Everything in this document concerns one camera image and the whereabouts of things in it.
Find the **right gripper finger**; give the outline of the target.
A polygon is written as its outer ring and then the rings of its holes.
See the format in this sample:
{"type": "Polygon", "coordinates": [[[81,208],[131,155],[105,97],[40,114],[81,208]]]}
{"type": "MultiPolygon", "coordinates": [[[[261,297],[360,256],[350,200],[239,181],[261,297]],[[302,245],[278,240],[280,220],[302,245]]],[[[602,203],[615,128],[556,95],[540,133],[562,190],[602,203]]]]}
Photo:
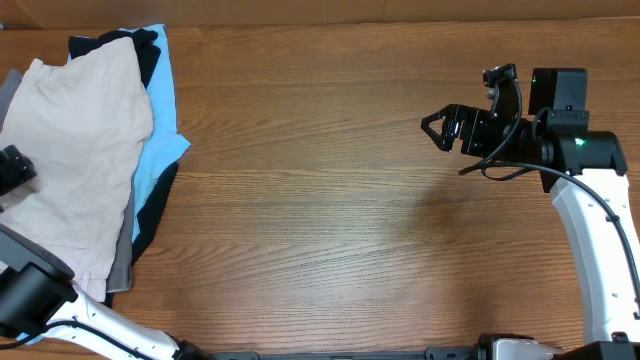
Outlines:
{"type": "Polygon", "coordinates": [[[455,124],[450,120],[443,120],[441,131],[437,132],[431,128],[431,123],[432,120],[423,119],[421,121],[421,129],[440,150],[450,152],[455,140],[455,124]]]}
{"type": "Polygon", "coordinates": [[[431,123],[440,121],[441,122],[441,130],[447,131],[451,125],[451,117],[455,116],[455,111],[457,110],[457,104],[449,104],[442,108],[441,110],[426,116],[422,119],[422,129],[424,131],[432,130],[431,123]]]}

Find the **beige shorts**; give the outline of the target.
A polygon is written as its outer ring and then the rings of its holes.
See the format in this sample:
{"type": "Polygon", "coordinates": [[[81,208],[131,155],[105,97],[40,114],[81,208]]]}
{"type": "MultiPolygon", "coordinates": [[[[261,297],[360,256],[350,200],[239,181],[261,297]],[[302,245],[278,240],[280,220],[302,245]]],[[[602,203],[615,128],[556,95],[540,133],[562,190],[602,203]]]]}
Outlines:
{"type": "Polygon", "coordinates": [[[152,130],[128,37],[64,66],[34,59],[2,125],[1,144],[15,146],[37,173],[2,196],[2,224],[59,257],[98,301],[152,130]]]}

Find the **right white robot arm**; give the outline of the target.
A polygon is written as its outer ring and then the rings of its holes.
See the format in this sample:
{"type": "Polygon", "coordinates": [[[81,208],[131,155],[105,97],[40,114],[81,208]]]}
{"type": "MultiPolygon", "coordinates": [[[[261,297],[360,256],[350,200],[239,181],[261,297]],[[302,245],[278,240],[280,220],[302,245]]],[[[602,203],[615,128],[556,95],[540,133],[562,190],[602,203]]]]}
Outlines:
{"type": "Polygon", "coordinates": [[[568,236],[584,309],[584,344],[563,351],[531,337],[483,334],[472,346],[432,348],[428,359],[636,359],[639,240],[628,165],[610,131],[591,131],[582,68],[536,68],[524,100],[512,64],[486,70],[489,109],[449,104],[421,121],[442,151],[455,140],[476,164],[461,175],[508,168],[507,180],[540,175],[568,236]]]}

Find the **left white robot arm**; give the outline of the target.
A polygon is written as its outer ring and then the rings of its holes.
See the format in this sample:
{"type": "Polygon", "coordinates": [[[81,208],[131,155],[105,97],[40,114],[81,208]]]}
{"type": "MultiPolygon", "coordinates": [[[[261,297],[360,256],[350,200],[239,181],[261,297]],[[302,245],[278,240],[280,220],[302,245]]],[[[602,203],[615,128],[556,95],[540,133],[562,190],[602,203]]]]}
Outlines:
{"type": "Polygon", "coordinates": [[[145,328],[104,306],[74,281],[72,269],[23,235],[1,227],[3,350],[40,337],[74,343],[109,359],[208,360],[187,340],[145,328]]]}

